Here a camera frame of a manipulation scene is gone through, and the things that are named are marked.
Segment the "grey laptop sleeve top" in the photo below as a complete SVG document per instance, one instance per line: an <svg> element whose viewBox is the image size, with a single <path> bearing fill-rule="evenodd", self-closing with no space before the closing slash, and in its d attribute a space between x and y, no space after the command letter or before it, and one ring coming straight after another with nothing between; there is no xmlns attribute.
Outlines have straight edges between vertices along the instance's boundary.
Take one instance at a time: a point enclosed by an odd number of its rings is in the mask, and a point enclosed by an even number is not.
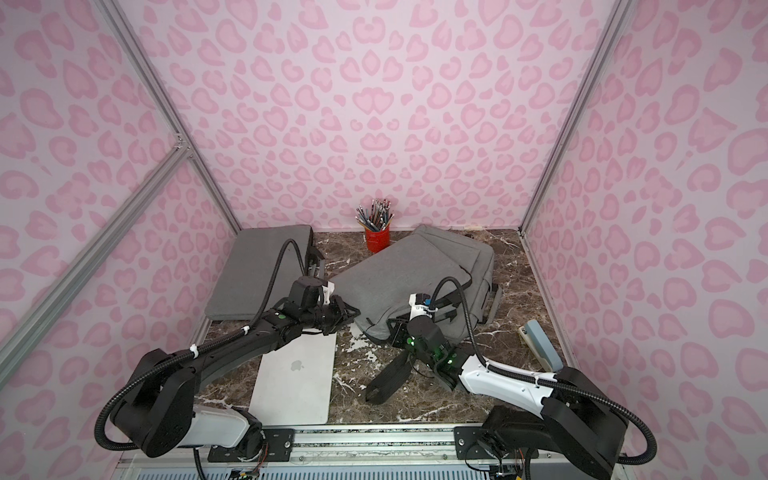
<svg viewBox="0 0 768 480"><path fill-rule="evenodd" d="M271 291L268 307L286 297L302 275L325 276L325 258L315 246L309 225L244 229L232 251L205 308L212 321L247 321L254 317L266 293L282 245L289 239Z"/></svg>

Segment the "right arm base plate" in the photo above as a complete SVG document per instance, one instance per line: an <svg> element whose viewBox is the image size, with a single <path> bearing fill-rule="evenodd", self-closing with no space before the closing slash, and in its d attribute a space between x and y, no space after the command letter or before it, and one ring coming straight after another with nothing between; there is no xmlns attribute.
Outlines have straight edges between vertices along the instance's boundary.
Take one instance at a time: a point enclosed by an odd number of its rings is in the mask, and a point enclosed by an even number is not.
<svg viewBox="0 0 768 480"><path fill-rule="evenodd" d="M496 460L493 437L489 430L480 426L453 428L456 457L459 460Z"/></svg>

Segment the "grey laptop bag with strap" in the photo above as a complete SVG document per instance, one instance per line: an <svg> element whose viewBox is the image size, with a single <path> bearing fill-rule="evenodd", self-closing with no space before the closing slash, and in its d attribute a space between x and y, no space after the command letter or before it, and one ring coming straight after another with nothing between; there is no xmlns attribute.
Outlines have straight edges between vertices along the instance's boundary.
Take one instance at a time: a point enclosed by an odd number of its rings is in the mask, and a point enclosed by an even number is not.
<svg viewBox="0 0 768 480"><path fill-rule="evenodd" d="M332 277L336 294L360 310L354 322L377 345L400 354L367 386L371 404L387 401L409 378L419 360L406 349L409 296L426 293L436 309L432 320L460 355L461 370L471 352L460 348L474 328L464 287L470 274L414 232L392 246Z"/></svg>

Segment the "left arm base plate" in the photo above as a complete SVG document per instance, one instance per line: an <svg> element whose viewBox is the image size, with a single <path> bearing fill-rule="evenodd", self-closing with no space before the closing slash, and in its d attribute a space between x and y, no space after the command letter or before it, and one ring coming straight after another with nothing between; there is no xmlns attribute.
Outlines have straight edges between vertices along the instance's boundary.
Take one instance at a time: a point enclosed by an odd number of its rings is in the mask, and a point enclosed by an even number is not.
<svg viewBox="0 0 768 480"><path fill-rule="evenodd" d="M235 447L213 446L209 450L207 461L209 463L288 462L294 439L294 429L262 429L242 439Z"/></svg>

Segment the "silver apple laptop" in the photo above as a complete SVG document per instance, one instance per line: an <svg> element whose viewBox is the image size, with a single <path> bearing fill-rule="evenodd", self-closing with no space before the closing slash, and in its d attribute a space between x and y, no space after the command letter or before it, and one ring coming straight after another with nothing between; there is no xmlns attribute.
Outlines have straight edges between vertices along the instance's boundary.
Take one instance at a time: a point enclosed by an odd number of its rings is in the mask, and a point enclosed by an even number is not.
<svg viewBox="0 0 768 480"><path fill-rule="evenodd" d="M248 408L267 426L328 421L336 336L303 335L261 357Z"/></svg>

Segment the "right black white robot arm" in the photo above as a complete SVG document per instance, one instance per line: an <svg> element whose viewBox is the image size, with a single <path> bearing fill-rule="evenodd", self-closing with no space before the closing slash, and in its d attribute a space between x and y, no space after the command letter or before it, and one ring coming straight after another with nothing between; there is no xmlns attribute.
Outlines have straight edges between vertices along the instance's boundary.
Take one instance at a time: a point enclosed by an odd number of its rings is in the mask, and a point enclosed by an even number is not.
<svg viewBox="0 0 768 480"><path fill-rule="evenodd" d="M486 420L478 445L496 459L523 450L529 464L536 450L562 454L594 479L609 479L616 465L644 465L658 453L658 442L638 415L607 398L580 370L532 372L489 360L476 342L452 345L434 321L430 294L409 297L404 347L409 358L430 368L449 390L462 387L512 406Z"/></svg>

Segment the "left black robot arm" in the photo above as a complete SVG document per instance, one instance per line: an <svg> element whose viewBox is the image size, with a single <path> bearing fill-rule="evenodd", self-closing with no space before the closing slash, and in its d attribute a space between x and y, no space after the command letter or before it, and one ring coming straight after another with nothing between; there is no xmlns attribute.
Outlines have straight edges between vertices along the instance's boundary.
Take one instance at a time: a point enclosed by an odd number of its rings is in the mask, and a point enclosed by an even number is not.
<svg viewBox="0 0 768 480"><path fill-rule="evenodd" d="M195 402L198 393L303 335L334 334L359 313L331 282L301 276L272 308L260 305L245 326L227 335L173 353L146 353L97 415L94 439L105 450L140 450L149 458L203 446L230 449L241 460L261 456L267 447L262 423L245 409L204 408Z"/></svg>

